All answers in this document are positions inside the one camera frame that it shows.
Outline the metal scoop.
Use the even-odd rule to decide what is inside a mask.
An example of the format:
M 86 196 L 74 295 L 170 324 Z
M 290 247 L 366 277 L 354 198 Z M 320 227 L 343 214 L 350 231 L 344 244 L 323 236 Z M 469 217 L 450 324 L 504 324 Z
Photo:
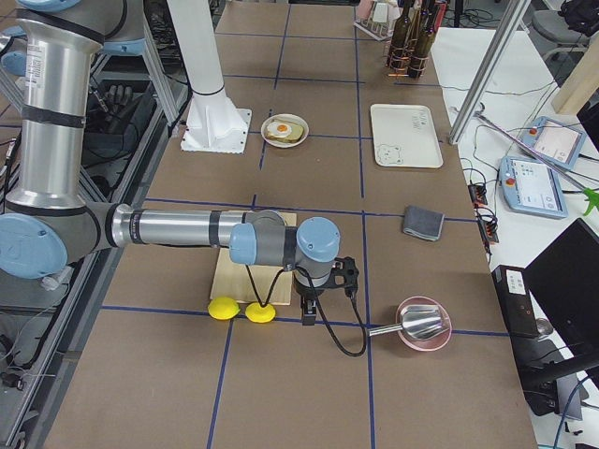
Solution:
M 409 340 L 431 340 L 449 330 L 449 324 L 437 305 L 408 305 L 401 309 L 399 322 L 368 331 L 370 337 L 400 332 Z

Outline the black computer box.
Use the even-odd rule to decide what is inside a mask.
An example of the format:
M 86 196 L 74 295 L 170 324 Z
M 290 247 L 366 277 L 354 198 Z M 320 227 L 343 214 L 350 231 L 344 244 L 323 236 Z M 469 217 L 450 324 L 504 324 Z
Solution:
M 539 332 L 530 290 L 524 281 L 523 269 L 499 265 L 491 275 L 509 335 L 536 339 Z

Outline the black monitor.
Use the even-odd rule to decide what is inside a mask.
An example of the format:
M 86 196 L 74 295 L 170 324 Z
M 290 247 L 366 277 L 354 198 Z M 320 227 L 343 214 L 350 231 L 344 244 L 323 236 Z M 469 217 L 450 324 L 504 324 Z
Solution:
M 525 268 L 524 279 L 564 342 L 598 347 L 598 235 L 583 219 Z

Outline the aluminium frame post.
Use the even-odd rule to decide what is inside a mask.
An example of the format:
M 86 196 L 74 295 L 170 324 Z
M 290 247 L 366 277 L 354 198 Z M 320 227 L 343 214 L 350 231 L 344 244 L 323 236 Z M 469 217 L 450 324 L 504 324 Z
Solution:
M 506 11 L 500 19 L 499 25 L 475 74 L 468 94 L 460 107 L 458 117 L 451 128 L 448 136 L 448 141 L 451 145 L 455 145 L 460 141 L 469 121 L 473 118 L 475 107 L 486 91 L 496 66 L 501 61 L 530 4 L 531 0 L 512 0 L 507 5 Z

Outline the teach pendant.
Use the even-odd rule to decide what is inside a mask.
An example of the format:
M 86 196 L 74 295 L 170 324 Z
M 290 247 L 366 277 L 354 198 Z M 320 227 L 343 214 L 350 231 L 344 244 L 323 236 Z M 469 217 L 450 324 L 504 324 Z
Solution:
M 529 158 L 505 156 L 499 168 L 508 207 L 518 213 L 564 219 L 568 210 L 557 172 Z
M 521 140 L 565 169 L 572 169 L 579 157 L 587 134 L 573 125 L 565 125 L 541 116 L 523 131 Z

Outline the wooden cutting board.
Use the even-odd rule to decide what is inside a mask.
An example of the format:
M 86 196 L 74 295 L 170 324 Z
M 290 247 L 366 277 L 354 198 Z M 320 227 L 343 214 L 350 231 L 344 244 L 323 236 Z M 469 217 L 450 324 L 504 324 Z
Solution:
M 256 296 L 244 265 L 235 264 L 230 260 L 227 248 L 228 235 L 234 225 L 241 222 L 252 223 L 256 219 L 260 225 L 270 222 L 273 225 L 295 226 L 297 221 L 296 214 L 281 214 L 274 210 L 211 211 L 210 214 L 209 242 L 224 243 L 226 246 L 219 248 L 209 298 L 231 297 L 241 304 L 255 301 Z M 278 269 L 277 267 L 262 266 L 253 266 L 251 268 L 256 288 L 262 299 L 266 298 L 270 288 L 269 285 Z M 274 305 L 289 305 L 291 302 L 292 275 L 289 273 L 282 274 L 278 281 L 280 283 L 274 287 L 270 301 Z

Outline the teach pendant far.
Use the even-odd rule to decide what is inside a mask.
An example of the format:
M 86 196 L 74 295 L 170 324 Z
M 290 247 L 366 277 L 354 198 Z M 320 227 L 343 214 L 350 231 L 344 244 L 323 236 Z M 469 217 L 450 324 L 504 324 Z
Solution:
M 565 125 L 541 116 L 523 131 L 521 140 L 565 169 L 572 169 L 579 157 L 587 134 L 573 125 Z

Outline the yellow lemon right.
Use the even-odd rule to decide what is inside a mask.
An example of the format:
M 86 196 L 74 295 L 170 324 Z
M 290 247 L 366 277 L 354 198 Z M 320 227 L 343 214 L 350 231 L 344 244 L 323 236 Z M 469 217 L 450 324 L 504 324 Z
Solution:
M 276 317 L 276 310 L 271 304 L 262 307 L 258 302 L 253 302 L 246 307 L 245 316 L 253 323 L 266 324 Z

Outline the white round plate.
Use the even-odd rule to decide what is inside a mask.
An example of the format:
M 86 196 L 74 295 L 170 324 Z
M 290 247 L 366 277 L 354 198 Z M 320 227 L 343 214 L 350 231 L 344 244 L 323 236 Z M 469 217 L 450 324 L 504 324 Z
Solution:
M 273 147 L 288 149 L 300 145 L 309 135 L 309 125 L 300 116 L 275 114 L 261 125 L 261 136 Z

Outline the cream rectangular tray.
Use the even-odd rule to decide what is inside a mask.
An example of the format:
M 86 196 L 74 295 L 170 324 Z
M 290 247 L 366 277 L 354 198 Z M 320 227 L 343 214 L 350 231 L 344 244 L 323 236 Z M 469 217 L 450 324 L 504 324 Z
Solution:
M 373 104 L 370 114 L 373 154 L 378 166 L 437 169 L 443 165 L 428 107 Z

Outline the yellow lemon left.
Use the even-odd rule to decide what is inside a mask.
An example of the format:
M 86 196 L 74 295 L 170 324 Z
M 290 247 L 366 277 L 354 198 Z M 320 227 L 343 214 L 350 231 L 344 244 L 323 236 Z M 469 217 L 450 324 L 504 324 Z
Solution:
M 208 313 L 211 318 L 226 321 L 236 317 L 240 311 L 240 304 L 231 297 L 216 297 L 208 305 Z

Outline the fried egg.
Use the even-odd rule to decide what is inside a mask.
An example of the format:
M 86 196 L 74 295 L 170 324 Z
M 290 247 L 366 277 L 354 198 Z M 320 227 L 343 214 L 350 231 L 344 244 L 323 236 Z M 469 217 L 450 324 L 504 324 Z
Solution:
M 266 127 L 268 138 L 287 138 L 293 132 L 293 126 L 289 123 L 272 121 Z

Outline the brown wine bottle front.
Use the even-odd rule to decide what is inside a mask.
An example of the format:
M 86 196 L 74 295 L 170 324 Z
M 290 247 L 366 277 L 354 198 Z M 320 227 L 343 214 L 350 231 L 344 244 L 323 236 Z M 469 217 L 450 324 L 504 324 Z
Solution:
M 429 52 L 428 47 L 431 41 L 431 29 L 434 28 L 435 13 L 436 5 L 434 1 L 422 2 L 416 29 L 416 45 L 412 52 L 407 71 L 410 78 L 419 78 L 424 70 L 425 60 Z

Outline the brown wine bottle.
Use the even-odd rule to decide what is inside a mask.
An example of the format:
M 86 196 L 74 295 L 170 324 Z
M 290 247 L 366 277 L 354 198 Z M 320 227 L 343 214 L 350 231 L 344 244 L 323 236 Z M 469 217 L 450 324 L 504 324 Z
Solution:
M 402 13 L 395 21 L 387 54 L 387 66 L 393 70 L 399 70 L 401 67 L 404 44 L 411 27 L 410 10 L 413 4 L 413 0 L 405 0 L 402 4 Z
M 416 45 L 412 52 L 407 71 L 410 78 L 419 78 L 424 70 L 425 60 L 429 52 L 428 47 L 431 41 L 431 29 L 434 28 L 435 13 L 436 5 L 434 1 L 422 2 L 416 29 Z

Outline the teach pendant near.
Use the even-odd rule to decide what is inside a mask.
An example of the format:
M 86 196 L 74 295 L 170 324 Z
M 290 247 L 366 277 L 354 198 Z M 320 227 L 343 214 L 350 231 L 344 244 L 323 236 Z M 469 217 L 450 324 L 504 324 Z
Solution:
M 568 210 L 557 172 L 529 158 L 505 156 L 499 168 L 508 207 L 518 213 L 564 219 Z

